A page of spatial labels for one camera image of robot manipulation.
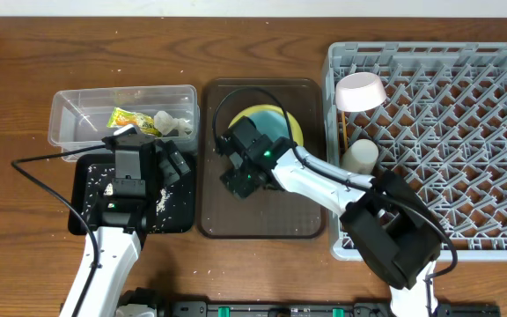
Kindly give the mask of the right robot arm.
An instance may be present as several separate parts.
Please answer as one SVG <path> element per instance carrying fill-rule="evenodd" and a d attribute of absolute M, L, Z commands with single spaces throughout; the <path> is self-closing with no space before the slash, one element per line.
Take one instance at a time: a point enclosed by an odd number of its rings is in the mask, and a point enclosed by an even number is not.
<path fill-rule="evenodd" d="M 235 196 L 276 188 L 332 211 L 367 266 L 389 285 L 393 316 L 436 312 L 432 279 L 443 229 L 398 174 L 385 172 L 376 179 L 350 173 L 285 137 L 239 141 L 222 136 L 217 151 L 234 165 L 221 180 Z"/>

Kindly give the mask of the light blue bowl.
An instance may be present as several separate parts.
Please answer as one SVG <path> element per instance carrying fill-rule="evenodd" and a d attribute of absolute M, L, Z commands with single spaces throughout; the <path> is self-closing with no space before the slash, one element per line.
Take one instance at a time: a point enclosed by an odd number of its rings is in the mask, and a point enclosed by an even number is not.
<path fill-rule="evenodd" d="M 261 110 L 248 115 L 257 130 L 262 135 L 267 135 L 271 141 L 280 137 L 289 137 L 287 123 L 282 114 L 272 110 Z"/>

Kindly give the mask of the white bowl with rice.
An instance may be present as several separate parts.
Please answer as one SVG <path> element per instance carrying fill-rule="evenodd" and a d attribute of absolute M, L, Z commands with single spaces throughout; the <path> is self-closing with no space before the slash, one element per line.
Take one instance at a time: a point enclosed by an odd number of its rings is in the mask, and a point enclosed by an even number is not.
<path fill-rule="evenodd" d="M 364 112 L 385 101 L 386 90 L 380 77 L 370 72 L 348 75 L 335 86 L 335 105 L 343 112 Z"/>

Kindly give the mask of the white tissue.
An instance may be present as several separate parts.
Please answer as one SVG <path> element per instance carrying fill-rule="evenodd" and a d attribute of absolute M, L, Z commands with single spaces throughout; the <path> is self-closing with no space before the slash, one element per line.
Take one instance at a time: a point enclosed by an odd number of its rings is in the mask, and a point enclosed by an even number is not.
<path fill-rule="evenodd" d="M 162 136 L 167 136 L 173 131 L 178 132 L 178 136 L 189 135 L 193 132 L 193 126 L 182 118 L 174 118 L 166 111 L 158 111 L 154 117 L 154 127 Z"/>

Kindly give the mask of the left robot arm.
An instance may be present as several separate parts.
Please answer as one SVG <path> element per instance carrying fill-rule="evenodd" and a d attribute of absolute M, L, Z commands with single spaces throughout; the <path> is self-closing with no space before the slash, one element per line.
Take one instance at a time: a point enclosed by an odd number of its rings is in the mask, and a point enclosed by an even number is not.
<path fill-rule="evenodd" d="M 163 316 L 151 289 L 124 291 L 129 272 L 152 234 L 187 232 L 195 218 L 195 158 L 175 143 L 156 145 L 158 167 L 142 176 L 151 192 L 119 196 L 113 153 L 85 154 L 76 164 L 68 229 L 85 236 L 84 255 L 62 316 Z"/>

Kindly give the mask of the white cup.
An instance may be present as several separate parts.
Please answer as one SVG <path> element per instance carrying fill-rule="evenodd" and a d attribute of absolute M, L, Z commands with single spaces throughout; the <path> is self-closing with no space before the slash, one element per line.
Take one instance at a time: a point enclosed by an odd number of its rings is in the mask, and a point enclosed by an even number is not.
<path fill-rule="evenodd" d="M 352 173 L 371 174 L 377 160 L 377 145 L 371 140 L 360 139 L 342 155 L 340 167 Z"/>

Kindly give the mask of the green snack wrapper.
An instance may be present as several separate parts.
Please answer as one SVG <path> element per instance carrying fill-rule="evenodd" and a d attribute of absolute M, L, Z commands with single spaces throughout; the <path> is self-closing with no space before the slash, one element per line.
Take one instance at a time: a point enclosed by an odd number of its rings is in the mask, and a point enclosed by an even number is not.
<path fill-rule="evenodd" d="M 138 112 L 130 112 L 119 107 L 116 107 L 111 113 L 107 122 L 107 127 L 121 128 L 130 124 L 137 126 L 145 134 L 162 136 L 155 128 L 154 120 L 151 116 Z"/>

